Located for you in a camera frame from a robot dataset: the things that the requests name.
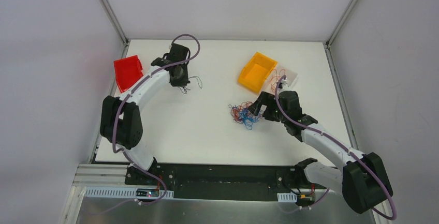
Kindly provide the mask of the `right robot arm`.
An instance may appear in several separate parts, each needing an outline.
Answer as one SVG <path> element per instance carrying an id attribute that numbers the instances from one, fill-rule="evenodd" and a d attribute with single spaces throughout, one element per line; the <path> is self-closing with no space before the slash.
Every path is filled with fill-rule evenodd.
<path id="1" fill-rule="evenodd" d="M 312 158 L 299 163 L 299 170 L 294 173 L 296 185 L 305 188 L 319 184 L 341 194 L 358 214 L 373 210 L 386 219 L 396 219 L 393 190 L 376 153 L 365 154 L 333 137 L 315 118 L 303 113 L 295 91 L 261 92 L 248 111 L 257 115 L 262 106 L 266 107 L 262 118 L 282 123 L 291 136 L 316 149 L 334 165 L 325 166 Z"/>

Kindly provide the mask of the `red plastic bin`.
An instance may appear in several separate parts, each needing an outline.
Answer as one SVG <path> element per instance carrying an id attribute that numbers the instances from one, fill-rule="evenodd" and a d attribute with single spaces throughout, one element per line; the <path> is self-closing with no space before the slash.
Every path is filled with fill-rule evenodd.
<path id="1" fill-rule="evenodd" d="M 138 55 L 113 62 L 115 81 L 120 93 L 127 91 L 143 77 L 143 68 Z"/>

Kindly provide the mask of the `white plastic bin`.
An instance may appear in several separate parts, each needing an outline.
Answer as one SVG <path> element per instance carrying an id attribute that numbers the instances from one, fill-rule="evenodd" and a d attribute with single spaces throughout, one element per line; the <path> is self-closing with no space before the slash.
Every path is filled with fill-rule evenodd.
<path id="1" fill-rule="evenodd" d="M 274 94 L 276 85 L 282 76 L 285 76 L 290 87 L 294 87 L 298 81 L 298 74 L 281 64 L 277 64 L 274 69 L 271 69 L 265 79 L 261 91 Z"/>

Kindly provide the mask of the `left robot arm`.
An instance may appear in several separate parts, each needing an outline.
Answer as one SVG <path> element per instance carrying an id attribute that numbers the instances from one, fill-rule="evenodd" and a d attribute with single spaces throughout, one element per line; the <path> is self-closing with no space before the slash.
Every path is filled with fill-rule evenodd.
<path id="1" fill-rule="evenodd" d="M 154 155 L 142 139 L 141 111 L 164 86 L 186 87 L 190 49 L 173 43 L 170 51 L 156 58 L 147 71 L 128 90 L 119 96 L 103 100 L 100 118 L 100 135 L 111 144 L 115 153 L 123 152 L 130 163 L 140 167 L 138 178 L 146 185 L 157 181 L 158 171 L 151 167 Z"/>

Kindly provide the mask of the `orange plastic bin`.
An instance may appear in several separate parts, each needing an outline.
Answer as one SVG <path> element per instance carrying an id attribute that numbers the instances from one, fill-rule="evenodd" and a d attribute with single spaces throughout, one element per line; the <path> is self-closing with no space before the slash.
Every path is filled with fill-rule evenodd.
<path id="1" fill-rule="evenodd" d="M 258 94 L 277 64 L 277 61 L 256 52 L 241 70 L 238 83 L 251 92 Z"/>

